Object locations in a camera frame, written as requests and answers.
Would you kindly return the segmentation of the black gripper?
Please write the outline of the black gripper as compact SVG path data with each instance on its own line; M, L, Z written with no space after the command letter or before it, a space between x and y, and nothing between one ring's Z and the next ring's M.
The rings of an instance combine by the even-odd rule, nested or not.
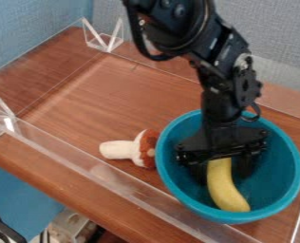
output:
M257 115L244 117L244 107L229 94L203 92L201 95L201 123L198 130L175 145L177 160L187 166L199 185L207 184L207 162L234 158L236 174L249 178L256 170L257 157L265 150L268 132L264 128L244 126L240 122L256 122L262 111L250 102Z

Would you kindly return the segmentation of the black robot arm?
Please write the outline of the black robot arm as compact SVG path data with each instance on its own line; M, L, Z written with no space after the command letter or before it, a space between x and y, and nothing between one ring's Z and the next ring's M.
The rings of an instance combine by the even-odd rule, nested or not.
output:
M238 158L242 176L253 172L253 157L265 149L266 131L242 126L260 118L262 95L249 44L217 13L213 0L122 0L139 53L162 62L187 59L195 69L201 94L201 125L175 146L177 160L198 183L209 177L209 162Z

